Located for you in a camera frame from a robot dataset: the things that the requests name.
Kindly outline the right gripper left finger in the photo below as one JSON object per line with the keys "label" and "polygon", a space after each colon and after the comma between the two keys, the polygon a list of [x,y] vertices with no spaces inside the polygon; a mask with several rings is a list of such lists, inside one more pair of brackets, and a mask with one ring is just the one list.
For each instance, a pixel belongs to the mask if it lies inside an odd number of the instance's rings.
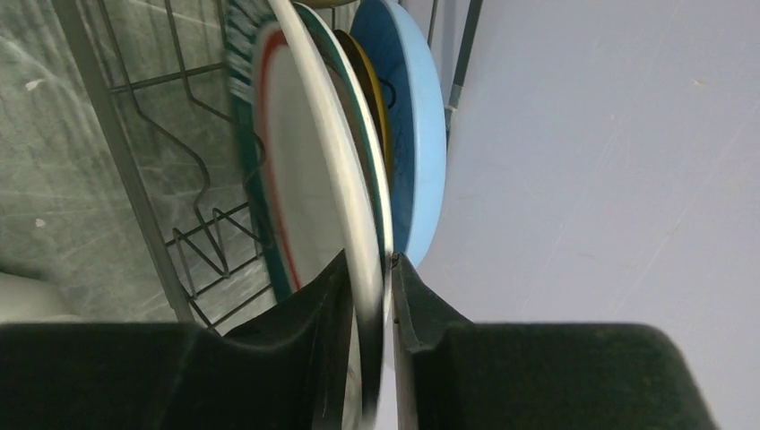
{"label": "right gripper left finger", "polygon": [[337,254],[225,335],[191,323],[1,329],[4,429],[338,429],[350,279]]}

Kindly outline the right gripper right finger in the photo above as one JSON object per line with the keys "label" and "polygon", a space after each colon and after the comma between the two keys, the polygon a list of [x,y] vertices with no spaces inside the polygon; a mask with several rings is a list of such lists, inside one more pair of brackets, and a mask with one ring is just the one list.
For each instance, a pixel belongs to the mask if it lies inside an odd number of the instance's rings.
{"label": "right gripper right finger", "polygon": [[392,258],[401,429],[714,429],[680,350],[635,323],[473,322]]}

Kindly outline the red striped green rim plate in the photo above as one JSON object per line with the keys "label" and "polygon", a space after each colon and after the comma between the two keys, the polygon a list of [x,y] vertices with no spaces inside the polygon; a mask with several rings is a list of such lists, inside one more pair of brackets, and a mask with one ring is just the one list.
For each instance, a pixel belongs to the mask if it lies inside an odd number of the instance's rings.
{"label": "red striped green rim plate", "polygon": [[340,429],[372,429],[382,380],[386,273],[347,117],[294,4],[229,2],[230,113],[279,304],[337,254],[346,258],[351,316]]}

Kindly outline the green rimmed white plate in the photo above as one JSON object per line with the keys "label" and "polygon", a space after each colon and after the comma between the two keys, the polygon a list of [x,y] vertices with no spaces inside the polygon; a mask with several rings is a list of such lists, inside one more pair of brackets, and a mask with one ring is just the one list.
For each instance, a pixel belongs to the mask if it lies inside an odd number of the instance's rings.
{"label": "green rimmed white plate", "polygon": [[391,188],[385,172],[381,142],[367,99],[347,55],[333,34],[335,30],[308,5],[295,3],[294,6],[327,66],[347,117],[371,201],[381,267],[387,273],[393,253]]}

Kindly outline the blue plate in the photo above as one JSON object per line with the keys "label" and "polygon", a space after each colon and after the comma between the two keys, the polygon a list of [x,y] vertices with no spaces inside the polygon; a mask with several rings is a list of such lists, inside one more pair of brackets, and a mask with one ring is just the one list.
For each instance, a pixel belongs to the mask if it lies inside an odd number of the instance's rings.
{"label": "blue plate", "polygon": [[434,58],[416,21],[394,1],[361,2],[350,35],[383,80],[389,105],[394,249],[419,265],[445,193],[445,112]]}

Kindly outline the yellow brown patterned plate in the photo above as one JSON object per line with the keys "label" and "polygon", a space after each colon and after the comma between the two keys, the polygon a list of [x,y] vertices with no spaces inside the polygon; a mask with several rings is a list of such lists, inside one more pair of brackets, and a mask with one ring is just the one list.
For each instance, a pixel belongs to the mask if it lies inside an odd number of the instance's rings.
{"label": "yellow brown patterned plate", "polygon": [[383,85],[369,57],[358,41],[344,30],[335,30],[333,34],[347,55],[367,99],[376,132],[381,142],[381,152],[384,158],[388,185],[390,188],[393,188],[393,136],[388,107],[384,99]]}

